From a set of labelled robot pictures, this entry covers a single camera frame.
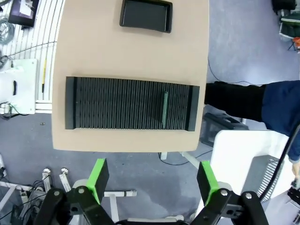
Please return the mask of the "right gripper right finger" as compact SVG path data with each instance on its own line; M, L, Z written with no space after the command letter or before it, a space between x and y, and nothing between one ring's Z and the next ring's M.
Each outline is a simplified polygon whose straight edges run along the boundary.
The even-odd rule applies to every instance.
M234 225L267 225L269 222L257 194L253 191L235 194L220 188L209 161L199 164L197 182L204 203L192 225L216 225L221 218Z

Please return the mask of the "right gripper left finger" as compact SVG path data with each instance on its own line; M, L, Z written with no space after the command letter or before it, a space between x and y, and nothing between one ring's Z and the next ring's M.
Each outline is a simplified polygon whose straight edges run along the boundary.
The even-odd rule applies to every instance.
M89 225L113 225L114 222L100 205L109 179L105 158L99 158L86 185L65 192L51 188L35 217L36 225L68 225L73 216L83 215Z

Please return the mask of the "person's left hand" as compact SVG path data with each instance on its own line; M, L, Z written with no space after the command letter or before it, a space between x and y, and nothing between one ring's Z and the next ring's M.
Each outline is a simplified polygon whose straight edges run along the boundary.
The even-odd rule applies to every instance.
M295 188L299 189L300 188L300 163L299 162L292 165L292 172L295 176L294 186Z

